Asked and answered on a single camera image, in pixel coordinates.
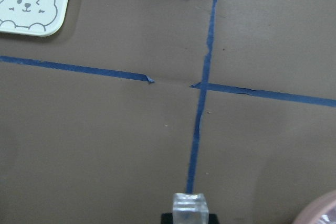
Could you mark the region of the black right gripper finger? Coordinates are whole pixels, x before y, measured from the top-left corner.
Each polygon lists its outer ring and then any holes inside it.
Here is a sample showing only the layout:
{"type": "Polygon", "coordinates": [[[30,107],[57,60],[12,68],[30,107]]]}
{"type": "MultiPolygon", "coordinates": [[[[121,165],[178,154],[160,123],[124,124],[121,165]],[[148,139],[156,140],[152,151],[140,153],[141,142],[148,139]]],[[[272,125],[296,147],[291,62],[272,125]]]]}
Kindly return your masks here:
{"type": "MultiPolygon", "coordinates": [[[[173,214],[163,213],[161,214],[160,224],[173,224],[173,214]]],[[[209,214],[208,224],[219,224],[219,219],[216,214],[209,214]]]]}

